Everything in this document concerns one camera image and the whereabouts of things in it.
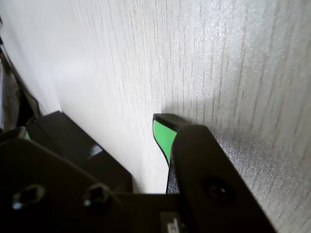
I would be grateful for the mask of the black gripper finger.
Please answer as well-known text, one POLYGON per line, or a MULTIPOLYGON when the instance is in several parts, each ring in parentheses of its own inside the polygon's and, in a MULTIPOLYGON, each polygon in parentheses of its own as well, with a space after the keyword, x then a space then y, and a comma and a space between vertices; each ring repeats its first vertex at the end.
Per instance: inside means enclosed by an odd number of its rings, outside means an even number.
POLYGON ((192 233, 272 233, 274 228, 204 125, 153 115, 153 136, 175 176, 192 233))
POLYGON ((0 136, 0 230, 3 233, 125 233, 109 188, 26 138, 0 136))

